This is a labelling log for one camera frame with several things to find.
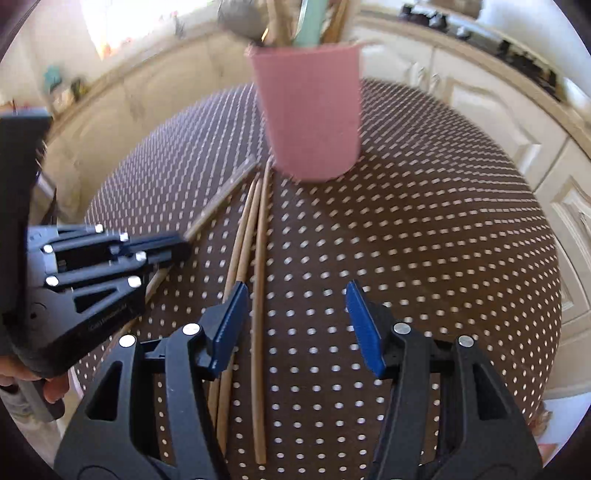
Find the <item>human hand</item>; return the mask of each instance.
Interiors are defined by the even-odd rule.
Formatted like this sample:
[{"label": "human hand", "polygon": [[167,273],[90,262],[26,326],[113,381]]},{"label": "human hand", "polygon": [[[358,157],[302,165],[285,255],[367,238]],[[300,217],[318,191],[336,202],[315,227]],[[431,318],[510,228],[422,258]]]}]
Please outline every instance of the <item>human hand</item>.
[{"label": "human hand", "polygon": [[[14,383],[15,378],[26,381],[41,379],[25,367],[17,357],[0,356],[0,385],[9,387]],[[65,373],[59,377],[47,379],[47,383],[43,386],[43,396],[49,403],[55,403],[63,398],[69,389],[70,380],[68,374]]]}]

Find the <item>brown tablecloth with white dots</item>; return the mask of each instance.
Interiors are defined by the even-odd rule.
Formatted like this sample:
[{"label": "brown tablecloth with white dots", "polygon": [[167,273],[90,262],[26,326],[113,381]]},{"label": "brown tablecloth with white dots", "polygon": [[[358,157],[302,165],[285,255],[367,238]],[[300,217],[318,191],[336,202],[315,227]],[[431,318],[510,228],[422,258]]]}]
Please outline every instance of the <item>brown tablecloth with white dots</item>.
[{"label": "brown tablecloth with white dots", "polygon": [[[233,478],[366,476],[389,385],[363,364],[345,312],[357,278],[371,300],[427,336],[472,335],[526,419],[535,413],[560,336],[553,234],[511,160],[439,101],[401,85],[363,83],[362,151],[323,184],[272,178],[265,288],[268,462],[254,459],[245,325],[227,459]],[[107,179],[90,223],[131,235],[184,232],[234,169],[270,155],[252,85],[171,118]],[[168,336],[222,298],[249,181],[173,269],[136,333]],[[104,346],[77,366],[84,389]],[[174,462],[162,382],[155,392],[161,454]],[[433,457],[438,383],[423,461]]]}]

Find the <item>cabinet door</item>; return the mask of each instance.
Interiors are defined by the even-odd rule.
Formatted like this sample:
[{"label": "cabinet door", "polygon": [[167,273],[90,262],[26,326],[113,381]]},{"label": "cabinet door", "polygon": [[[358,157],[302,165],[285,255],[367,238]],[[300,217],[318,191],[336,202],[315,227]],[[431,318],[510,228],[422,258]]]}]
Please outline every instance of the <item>cabinet door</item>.
[{"label": "cabinet door", "polygon": [[579,283],[587,298],[591,294],[591,160],[574,141],[568,141],[535,195],[562,247],[564,318],[546,392],[547,398],[557,398],[591,390],[591,313],[572,318],[580,308],[569,305],[581,296]]},{"label": "cabinet door", "polygon": [[576,322],[582,314],[590,309],[585,290],[579,276],[566,255],[560,242],[556,242],[558,266],[560,268],[560,294],[562,296],[562,327],[563,338],[572,333],[571,322]]},{"label": "cabinet door", "polygon": [[207,38],[207,50],[219,75],[218,89],[253,81],[252,67],[245,55],[247,47],[247,42],[228,33],[219,33]]},{"label": "cabinet door", "polygon": [[535,191],[556,238],[591,294],[591,160],[569,140]]},{"label": "cabinet door", "polygon": [[511,158],[532,189],[567,135],[537,105],[484,69],[436,50],[430,91],[479,126]]},{"label": "cabinet door", "polygon": [[82,212],[142,137],[121,84],[94,98],[63,128],[59,138],[67,145],[80,174]]},{"label": "cabinet door", "polygon": [[124,80],[131,113],[147,135],[159,124],[219,89],[204,40],[157,55]]},{"label": "cabinet door", "polygon": [[362,50],[364,77],[427,88],[432,46],[369,28],[355,28],[353,35],[360,40],[380,43]]}]

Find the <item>utensil holder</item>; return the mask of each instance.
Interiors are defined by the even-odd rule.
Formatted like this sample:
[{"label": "utensil holder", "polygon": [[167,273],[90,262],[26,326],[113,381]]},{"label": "utensil holder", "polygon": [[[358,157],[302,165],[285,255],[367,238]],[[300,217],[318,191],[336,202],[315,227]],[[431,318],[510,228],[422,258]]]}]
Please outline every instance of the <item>utensil holder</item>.
[{"label": "utensil holder", "polygon": [[357,162],[359,51],[354,44],[247,50],[277,170],[324,181]]}]

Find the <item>chopstick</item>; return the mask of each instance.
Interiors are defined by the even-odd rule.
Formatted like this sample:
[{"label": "chopstick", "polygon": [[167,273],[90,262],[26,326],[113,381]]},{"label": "chopstick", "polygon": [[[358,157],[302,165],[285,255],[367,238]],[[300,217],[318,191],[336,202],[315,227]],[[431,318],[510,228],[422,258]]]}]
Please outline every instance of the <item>chopstick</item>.
[{"label": "chopstick", "polygon": [[[254,199],[248,214],[248,223],[246,224],[246,231],[244,233],[240,261],[238,262],[238,270],[236,272],[236,281],[246,281],[246,275],[248,273],[248,266],[250,264],[251,257],[252,236],[255,230],[260,200],[261,181],[257,180]],[[226,455],[226,446],[228,443],[228,417],[230,413],[230,399],[232,396],[233,365],[234,354],[232,354],[228,368],[222,372],[222,379],[220,380],[219,401],[217,405],[217,442],[219,443],[222,454],[224,455]]]},{"label": "chopstick", "polygon": [[322,43],[338,43],[341,41],[349,17],[350,3],[349,0],[340,0],[329,26],[322,34]]},{"label": "chopstick", "polygon": [[[242,181],[247,178],[251,172],[258,167],[258,160],[254,155],[249,155],[246,161],[238,167],[238,169],[232,174],[232,176],[222,185],[221,189],[217,194],[213,196],[213,198],[207,203],[206,207],[202,210],[199,218],[195,223],[188,228],[188,230],[183,235],[183,238],[189,242],[193,243],[196,239],[201,230],[209,224],[212,216],[217,212],[220,206],[226,201],[226,199],[236,190],[238,186],[242,184]],[[148,283],[146,287],[146,295],[145,295],[145,302],[146,304],[151,300],[154,296],[160,284],[166,279],[166,276],[170,272],[170,268],[161,268],[158,270],[152,280]],[[138,318],[134,318],[127,322],[109,342],[107,348],[103,352],[101,357],[101,361],[107,356],[107,354],[113,349],[113,347],[119,342],[120,338],[123,337],[126,333],[128,333],[138,322]]]},{"label": "chopstick", "polygon": [[290,46],[290,17],[283,4],[283,0],[267,0],[267,10],[269,12],[269,30],[275,37],[276,46]]},{"label": "chopstick", "polygon": [[252,434],[254,437],[255,460],[259,465],[267,462],[265,441],[265,387],[263,379],[263,338],[265,304],[265,261],[267,254],[267,216],[269,205],[269,184],[271,160],[267,161],[262,180],[261,204],[256,226],[256,253],[254,271],[254,299],[252,302],[251,336],[251,404]]},{"label": "chopstick", "polygon": [[[255,192],[256,179],[251,183],[248,189],[248,195],[242,211],[242,217],[238,224],[238,231],[236,232],[236,239],[234,240],[234,247],[232,248],[232,256],[230,257],[230,264],[228,265],[228,275],[226,276],[226,284],[223,291],[223,301],[228,299],[228,295],[232,291],[236,283],[236,272],[238,270],[238,262],[242,252],[242,243],[244,241],[244,233],[246,232],[246,224],[248,223],[249,213],[252,207],[252,199]],[[219,401],[220,379],[217,378],[209,384],[209,392],[207,394],[207,407],[212,418],[213,426],[217,423],[217,405]]]}]

